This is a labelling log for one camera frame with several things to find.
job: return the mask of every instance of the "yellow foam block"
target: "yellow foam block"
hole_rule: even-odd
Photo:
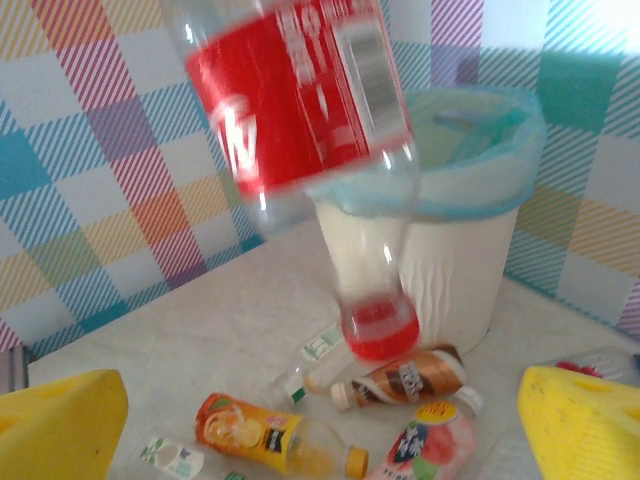
[[[546,480],[640,479],[640,389],[531,367],[518,408]]]
[[[104,480],[127,412],[115,370],[0,396],[0,479]]]

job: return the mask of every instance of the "barcode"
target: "barcode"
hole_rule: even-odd
[[[337,30],[335,36],[369,147],[406,132],[402,102],[380,24],[349,24]]]

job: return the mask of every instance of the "checkered wallpaper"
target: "checkered wallpaper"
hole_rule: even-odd
[[[640,339],[635,2],[382,6],[405,88],[537,91],[508,273]],[[0,0],[0,351],[42,356],[259,243],[155,0]]]

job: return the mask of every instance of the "trash can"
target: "trash can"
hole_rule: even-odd
[[[536,97],[515,89],[412,91],[420,198],[400,261],[425,344],[461,353],[491,321],[519,206],[546,142]]]

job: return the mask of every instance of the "orange juice bottle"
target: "orange juice bottle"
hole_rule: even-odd
[[[347,447],[324,422],[272,412],[220,393],[210,395],[200,407],[196,439],[217,452],[314,480],[360,480],[369,462],[366,450]]]

